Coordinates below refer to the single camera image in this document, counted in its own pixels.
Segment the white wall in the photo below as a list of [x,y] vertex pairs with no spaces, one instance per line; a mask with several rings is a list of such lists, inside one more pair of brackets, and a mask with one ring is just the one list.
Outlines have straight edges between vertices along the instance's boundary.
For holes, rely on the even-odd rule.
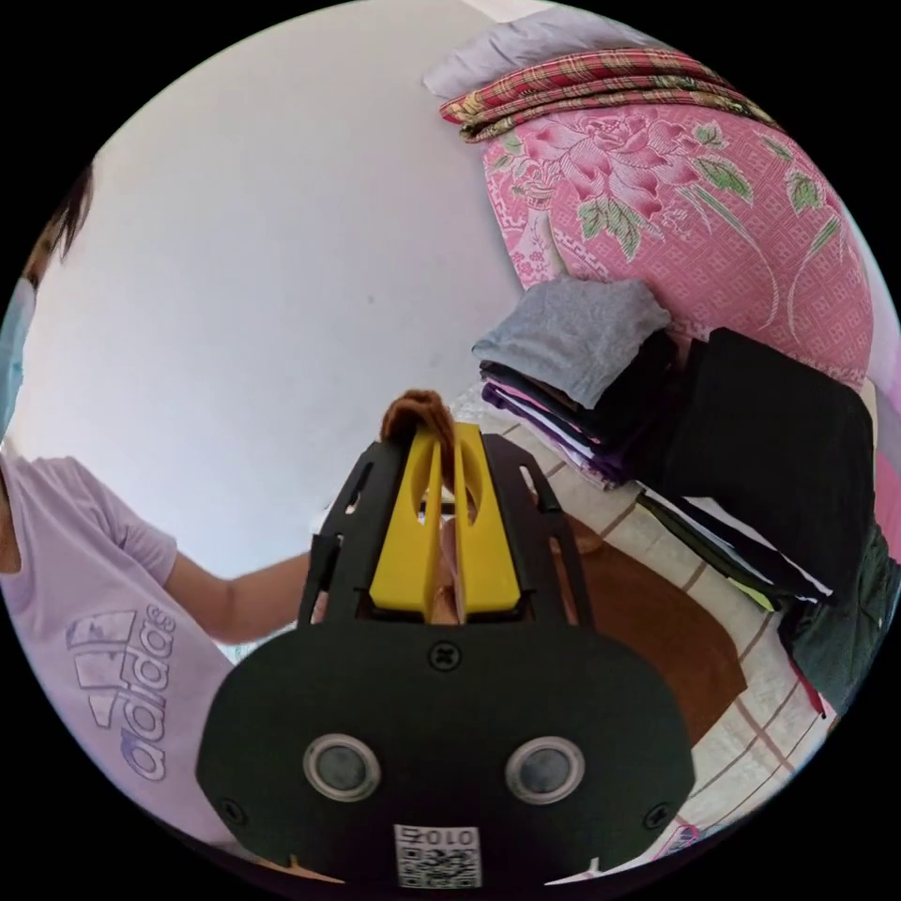
[[123,126],[39,294],[19,451],[79,457],[222,575],[302,550],[389,401],[467,387],[521,294],[479,152],[420,84],[488,24],[459,0],[331,8]]

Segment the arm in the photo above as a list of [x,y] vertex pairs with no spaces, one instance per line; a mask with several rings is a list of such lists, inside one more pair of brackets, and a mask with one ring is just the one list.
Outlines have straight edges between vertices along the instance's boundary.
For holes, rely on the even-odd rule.
[[298,618],[309,567],[309,555],[301,554],[229,580],[179,554],[163,587],[211,638],[239,645],[266,638]]
[[215,641],[237,645],[266,638],[294,622],[307,578],[301,554],[238,579],[220,579],[184,554],[176,541],[138,516],[77,461],[63,462],[67,478],[81,484],[110,539]]

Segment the white pillow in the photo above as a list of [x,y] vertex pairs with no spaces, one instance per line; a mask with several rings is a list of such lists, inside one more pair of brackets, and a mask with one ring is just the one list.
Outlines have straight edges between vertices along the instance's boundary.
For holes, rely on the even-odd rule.
[[453,100],[518,69],[567,53],[618,47],[673,49],[621,22],[559,5],[493,25],[432,66],[422,83],[436,97]]

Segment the purple folded clothing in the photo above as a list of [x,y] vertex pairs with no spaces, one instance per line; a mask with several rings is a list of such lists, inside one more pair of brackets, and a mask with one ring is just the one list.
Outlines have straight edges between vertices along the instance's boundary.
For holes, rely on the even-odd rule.
[[511,398],[506,397],[490,384],[485,384],[482,387],[481,397],[496,409],[505,410],[508,413],[512,413],[517,419],[528,422],[534,429],[545,435],[552,444],[557,447],[564,447],[568,454],[576,456],[583,462],[584,468],[596,473],[611,487],[622,485],[628,481],[628,476],[623,471],[619,460],[615,459],[617,456],[615,453],[610,456],[606,454],[591,454],[590,456],[584,454],[579,448],[570,444],[564,435],[548,428],[544,422],[527,413],[522,406],[517,405]]

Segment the red plaid fabric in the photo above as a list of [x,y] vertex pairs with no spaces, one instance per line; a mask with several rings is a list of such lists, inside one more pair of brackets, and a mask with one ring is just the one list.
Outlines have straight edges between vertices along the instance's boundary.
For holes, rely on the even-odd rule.
[[645,50],[637,47],[599,50],[570,53],[504,75],[485,87],[455,100],[448,100],[441,107],[441,115],[449,122],[463,125],[470,115],[504,106],[530,94],[553,91],[558,87],[571,87],[574,84],[636,75],[681,75],[719,84],[722,87],[732,87],[712,69],[679,51]]
[[520,69],[441,107],[469,143],[541,115],[636,103],[685,103],[779,126],[712,69],[678,51],[629,48],[573,53]]

